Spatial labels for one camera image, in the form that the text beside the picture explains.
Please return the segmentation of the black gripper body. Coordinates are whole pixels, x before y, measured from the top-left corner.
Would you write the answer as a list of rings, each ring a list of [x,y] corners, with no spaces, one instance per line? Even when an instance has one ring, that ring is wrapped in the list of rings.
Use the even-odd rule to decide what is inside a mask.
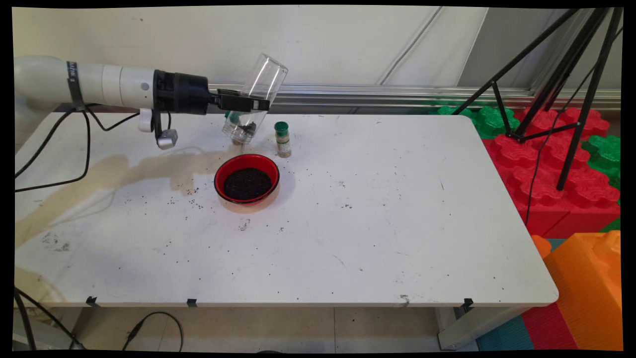
[[[206,115],[213,102],[203,76],[154,70],[153,109],[171,113]]]

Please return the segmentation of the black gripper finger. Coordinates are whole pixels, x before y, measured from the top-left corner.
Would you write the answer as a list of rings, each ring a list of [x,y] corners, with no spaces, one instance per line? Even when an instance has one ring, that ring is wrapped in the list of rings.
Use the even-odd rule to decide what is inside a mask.
[[[243,95],[240,91],[217,90],[217,107],[220,110],[237,112],[269,111],[270,105],[270,100]]]

